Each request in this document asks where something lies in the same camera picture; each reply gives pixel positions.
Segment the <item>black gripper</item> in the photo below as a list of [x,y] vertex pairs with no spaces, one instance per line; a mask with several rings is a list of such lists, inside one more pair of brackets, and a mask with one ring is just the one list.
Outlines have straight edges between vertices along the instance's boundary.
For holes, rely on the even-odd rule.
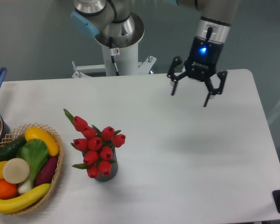
[[175,95],[178,82],[186,76],[205,83],[208,89],[208,95],[203,104],[204,107],[207,106],[211,96],[221,95],[224,90],[228,71],[222,70],[217,73],[217,77],[220,79],[218,88],[213,87],[210,77],[216,73],[216,65],[223,47],[224,44],[221,42],[206,42],[206,39],[195,36],[188,58],[184,63],[186,72],[182,72],[179,75],[175,74],[176,67],[183,64],[180,56],[174,57],[169,67],[167,77],[170,78],[170,83],[173,86],[171,96]]

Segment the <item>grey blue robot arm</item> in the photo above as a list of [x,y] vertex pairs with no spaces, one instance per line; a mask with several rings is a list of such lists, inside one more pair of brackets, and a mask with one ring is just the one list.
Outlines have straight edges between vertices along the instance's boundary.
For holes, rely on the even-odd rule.
[[[167,73],[174,88],[184,77],[205,83],[207,98],[223,93],[227,71],[216,65],[234,20],[237,0],[175,0],[177,6],[202,13],[187,59],[176,56]],[[138,44],[144,35],[142,19],[127,0],[76,0],[70,14],[75,27],[101,46],[108,76],[144,75],[155,58],[138,60]]]

